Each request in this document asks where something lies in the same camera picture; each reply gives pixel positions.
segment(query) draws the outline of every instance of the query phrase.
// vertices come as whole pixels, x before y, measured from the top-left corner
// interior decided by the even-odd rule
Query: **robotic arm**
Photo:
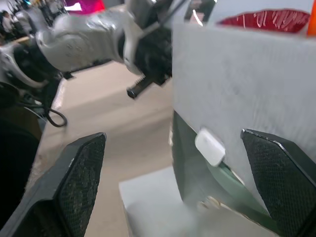
[[[90,16],[62,15],[52,28],[36,9],[19,14],[29,22],[27,44],[11,43],[1,49],[0,93],[11,94],[13,104],[27,91],[36,95],[60,73],[75,71],[108,59],[124,63],[142,79],[127,89],[135,99],[151,83],[171,77],[171,30],[159,24],[172,0],[131,0],[125,11],[106,10]]]

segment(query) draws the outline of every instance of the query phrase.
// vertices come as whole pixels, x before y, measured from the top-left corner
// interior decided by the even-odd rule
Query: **gray panel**
[[[296,143],[316,161],[316,47],[290,35],[176,25],[174,108],[196,131],[221,139],[224,162],[264,205],[240,131],[250,128]]]

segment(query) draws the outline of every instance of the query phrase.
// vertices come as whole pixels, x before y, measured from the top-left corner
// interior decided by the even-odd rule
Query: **red label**
[[[306,12],[294,9],[263,10],[229,17],[220,21],[219,24],[266,31],[297,33],[308,23],[310,16]]]

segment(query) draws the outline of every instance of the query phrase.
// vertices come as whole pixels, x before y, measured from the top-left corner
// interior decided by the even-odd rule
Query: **floor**
[[[136,101],[126,87],[138,79],[125,66],[110,63],[75,74],[67,81],[60,111],[66,129],[46,126],[32,170],[36,180],[68,143],[95,132],[107,134],[98,194],[86,237],[128,236],[119,182],[171,165],[168,144],[172,85],[153,86]]]

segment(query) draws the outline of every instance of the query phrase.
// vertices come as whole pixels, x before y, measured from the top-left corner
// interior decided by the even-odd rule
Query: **textured rubber pad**
[[[0,237],[83,237],[100,180],[103,133],[69,144],[29,190]]]
[[[313,236],[316,164],[293,142],[243,130],[252,174],[265,205],[284,236]]]

